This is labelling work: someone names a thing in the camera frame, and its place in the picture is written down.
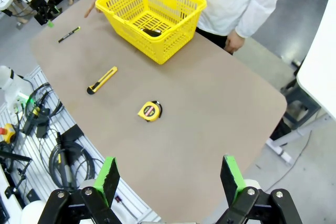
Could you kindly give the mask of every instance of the black marker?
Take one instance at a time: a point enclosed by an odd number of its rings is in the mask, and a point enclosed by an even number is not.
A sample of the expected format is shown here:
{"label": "black marker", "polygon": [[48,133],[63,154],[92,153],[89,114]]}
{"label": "black marker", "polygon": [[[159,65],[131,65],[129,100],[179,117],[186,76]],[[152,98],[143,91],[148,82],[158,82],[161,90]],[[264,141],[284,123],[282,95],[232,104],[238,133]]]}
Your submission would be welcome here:
{"label": "black marker", "polygon": [[64,36],[62,39],[60,39],[58,41],[58,43],[61,43],[63,40],[65,40],[66,38],[68,38],[70,35],[74,34],[75,32],[80,30],[80,26],[75,28],[74,30],[72,30],[71,32],[69,32],[66,36]]}

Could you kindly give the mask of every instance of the bolt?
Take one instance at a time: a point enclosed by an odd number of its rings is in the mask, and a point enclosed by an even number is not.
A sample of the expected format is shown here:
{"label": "bolt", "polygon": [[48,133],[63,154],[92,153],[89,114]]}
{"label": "bolt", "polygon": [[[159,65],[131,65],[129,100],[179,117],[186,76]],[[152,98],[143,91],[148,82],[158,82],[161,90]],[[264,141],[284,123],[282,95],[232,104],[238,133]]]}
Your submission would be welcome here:
{"label": "bolt", "polygon": [[60,191],[60,192],[58,193],[57,197],[58,197],[58,198],[63,198],[64,195],[65,195],[65,194],[64,194],[62,191]]}
{"label": "bolt", "polygon": [[282,198],[284,195],[282,192],[277,191],[277,193],[275,194],[278,198]]}
{"label": "bolt", "polygon": [[92,190],[91,190],[91,189],[87,189],[87,190],[85,191],[85,195],[89,196],[89,195],[91,195],[91,194],[92,194]]}
{"label": "bolt", "polygon": [[247,194],[254,195],[256,192],[253,189],[248,189]]}

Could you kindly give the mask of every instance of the tape measure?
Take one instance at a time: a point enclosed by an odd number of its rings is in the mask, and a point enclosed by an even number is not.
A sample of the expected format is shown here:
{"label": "tape measure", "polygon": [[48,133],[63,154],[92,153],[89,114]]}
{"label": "tape measure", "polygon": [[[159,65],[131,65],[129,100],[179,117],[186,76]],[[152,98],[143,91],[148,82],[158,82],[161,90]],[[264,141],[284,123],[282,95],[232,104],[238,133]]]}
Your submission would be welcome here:
{"label": "tape measure", "polygon": [[162,106],[158,101],[147,102],[138,112],[138,115],[147,122],[153,122],[160,118],[162,114]]}

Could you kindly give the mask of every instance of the yellow plastic basket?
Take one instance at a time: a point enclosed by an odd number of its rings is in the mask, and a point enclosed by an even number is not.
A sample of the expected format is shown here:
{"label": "yellow plastic basket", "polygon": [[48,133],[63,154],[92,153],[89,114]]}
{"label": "yellow plastic basket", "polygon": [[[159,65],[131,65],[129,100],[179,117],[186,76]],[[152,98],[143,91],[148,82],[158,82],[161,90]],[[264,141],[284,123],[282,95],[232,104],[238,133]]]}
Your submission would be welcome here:
{"label": "yellow plastic basket", "polygon": [[[194,36],[206,0],[97,0],[122,38],[164,64]],[[143,29],[161,33],[152,37]]]}

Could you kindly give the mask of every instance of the hand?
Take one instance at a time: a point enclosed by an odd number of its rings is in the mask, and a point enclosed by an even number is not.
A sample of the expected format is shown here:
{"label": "hand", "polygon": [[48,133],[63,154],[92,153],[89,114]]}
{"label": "hand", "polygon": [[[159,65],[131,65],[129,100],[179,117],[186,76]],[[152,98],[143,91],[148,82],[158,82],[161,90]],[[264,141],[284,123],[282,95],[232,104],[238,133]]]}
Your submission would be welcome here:
{"label": "hand", "polygon": [[84,15],[84,18],[87,18],[90,14],[90,12],[96,7],[96,1],[97,0],[94,0],[93,3],[91,4],[90,8],[86,11],[85,15]]}
{"label": "hand", "polygon": [[237,51],[239,48],[243,46],[244,42],[245,42],[245,38],[239,36],[236,33],[236,30],[233,30],[227,36],[224,50],[230,54],[233,54],[235,51]]}

